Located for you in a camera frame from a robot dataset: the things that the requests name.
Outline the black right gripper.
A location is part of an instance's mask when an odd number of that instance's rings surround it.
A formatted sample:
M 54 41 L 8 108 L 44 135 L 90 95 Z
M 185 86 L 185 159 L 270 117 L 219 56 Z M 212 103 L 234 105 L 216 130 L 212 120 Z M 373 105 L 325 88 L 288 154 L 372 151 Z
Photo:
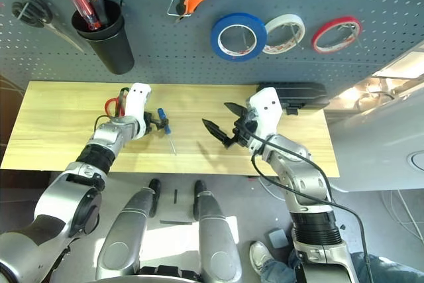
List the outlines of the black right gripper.
M 256 120 L 257 113 L 255 111 L 248 111 L 246 107 L 233 103 L 224 102 L 224 105 L 236 116 L 238 119 L 234 122 L 233 128 L 234 136 L 229 138 L 218 125 L 214 122 L 202 119 L 202 122 L 208 132 L 215 137 L 225 148 L 229 148 L 233 144 L 239 144 L 243 147 L 248 147 L 252 140 L 252 135 L 256 132 L 258 122 Z

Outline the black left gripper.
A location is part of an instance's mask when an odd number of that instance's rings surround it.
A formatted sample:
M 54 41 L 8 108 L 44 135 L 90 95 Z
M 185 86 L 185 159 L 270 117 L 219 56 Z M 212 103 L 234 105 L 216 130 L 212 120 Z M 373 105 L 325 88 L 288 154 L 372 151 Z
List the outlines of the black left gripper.
M 152 131 L 153 125 L 156 127 L 157 131 L 164 131 L 164 132 L 167 131 L 166 125 L 159 125 L 159 124 L 165 124 L 166 123 L 165 119 L 161 119 L 161 118 L 156 119 L 153 117 L 153 114 L 150 112 L 144 112 L 143 118 L 146 125 L 144 134 L 146 135 L 150 134 L 150 132 Z

